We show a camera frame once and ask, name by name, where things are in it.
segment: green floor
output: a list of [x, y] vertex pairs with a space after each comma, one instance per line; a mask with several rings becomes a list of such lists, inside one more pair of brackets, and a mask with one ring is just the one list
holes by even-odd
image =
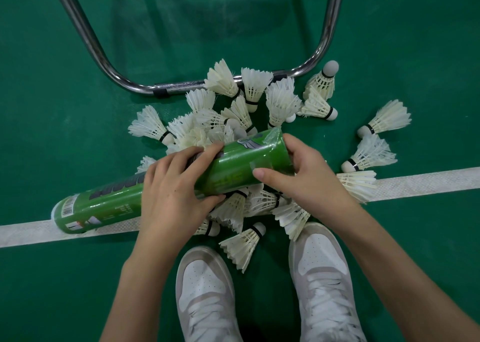
[[[204, 78], [225, 58], [243, 66], [291, 68], [318, 41], [326, 0], [80, 0], [117, 69], [144, 84]], [[335, 171], [355, 130], [390, 99], [412, 125], [386, 133], [399, 162], [390, 178], [480, 165], [478, 0], [344, 0], [323, 62], [340, 63], [335, 122], [300, 118], [284, 130], [319, 149]], [[43, 220], [65, 196], [131, 175], [165, 147], [127, 126], [153, 103], [163, 120], [187, 112], [183, 97], [130, 94], [97, 69], [58, 0], [0, 0], [0, 225]], [[298, 90], [307, 78], [297, 80]], [[220, 100], [220, 109], [226, 101]], [[254, 116], [266, 129], [264, 105]], [[480, 190], [397, 199], [367, 209], [427, 274], [480, 321]], [[228, 261], [245, 340], [295, 340], [298, 302], [288, 274], [288, 238], [272, 218], [245, 275]], [[195, 244], [217, 239], [196, 237]], [[98, 339], [136, 233], [0, 249], [0, 339]], [[369, 341], [403, 340], [351, 254], [358, 313]], [[168, 278], [159, 340], [181, 340]]]

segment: metal chair leg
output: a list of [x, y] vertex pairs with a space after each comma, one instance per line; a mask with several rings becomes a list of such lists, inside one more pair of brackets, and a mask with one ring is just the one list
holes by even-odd
[[[155, 85], [141, 85], [130, 81], [111, 65], [78, 0], [60, 1], [67, 11], [67, 14], [70, 17], [73, 25], [77, 29], [82, 41], [87, 47], [88, 52], [92, 55], [94, 61], [105, 73], [105, 75], [107, 75], [111, 80], [113, 80], [113, 82], [120, 85], [122, 88], [139, 94], [155, 95], [158, 98], [166, 98], [171, 95], [181, 94], [189, 90], [200, 89], [203, 87], [203, 80]], [[301, 76], [316, 66], [316, 64], [327, 52], [327, 49], [332, 41], [337, 19], [339, 17], [341, 3], [342, 0], [327, 1], [320, 42], [318, 43], [315, 52], [308, 58], [308, 60], [300, 66], [294, 67], [290, 70], [273, 71], [274, 78]], [[242, 83], [241, 76], [235, 76], [234, 79], [237, 83]]]

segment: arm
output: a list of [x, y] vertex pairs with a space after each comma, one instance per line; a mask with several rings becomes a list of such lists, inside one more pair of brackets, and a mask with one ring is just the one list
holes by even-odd
[[284, 135], [297, 176], [255, 169], [254, 176], [292, 197], [347, 245], [405, 338], [480, 340], [480, 327], [432, 281], [351, 197], [321, 154]]
[[117, 294], [100, 341], [153, 341], [159, 329], [165, 280], [179, 251], [225, 195], [198, 200], [194, 185], [223, 144], [200, 152], [190, 147], [152, 164], [141, 195], [141, 223], [135, 247], [122, 268]]

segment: sneaker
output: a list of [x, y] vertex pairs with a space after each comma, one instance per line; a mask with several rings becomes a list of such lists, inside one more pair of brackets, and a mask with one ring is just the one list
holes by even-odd
[[210, 247], [195, 247], [178, 267], [175, 291], [185, 340], [242, 341], [233, 281], [220, 255]]
[[300, 341], [366, 342], [347, 261], [332, 232], [308, 222], [290, 242], [288, 265], [300, 307]]

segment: white court line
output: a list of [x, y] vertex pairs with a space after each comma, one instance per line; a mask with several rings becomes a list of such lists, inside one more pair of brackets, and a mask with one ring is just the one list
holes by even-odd
[[[375, 182], [373, 202], [411, 196], [457, 192], [480, 188], [480, 167], [380, 179]], [[138, 230], [140, 217], [82, 234], [67, 234], [51, 220], [0, 226], [0, 248], [32, 243], [71, 240]]]

